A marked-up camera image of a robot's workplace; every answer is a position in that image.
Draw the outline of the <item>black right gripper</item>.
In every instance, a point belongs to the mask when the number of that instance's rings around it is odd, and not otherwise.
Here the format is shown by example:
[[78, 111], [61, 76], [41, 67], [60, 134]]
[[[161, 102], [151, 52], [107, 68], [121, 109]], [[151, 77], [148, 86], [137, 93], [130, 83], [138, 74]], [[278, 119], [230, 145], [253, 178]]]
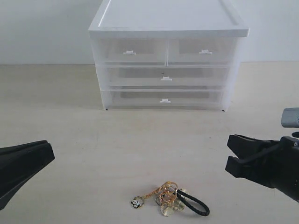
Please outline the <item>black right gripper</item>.
[[299, 201], [299, 140], [284, 136], [277, 140], [258, 140], [230, 135], [229, 156], [225, 170], [267, 188], [275, 188]]

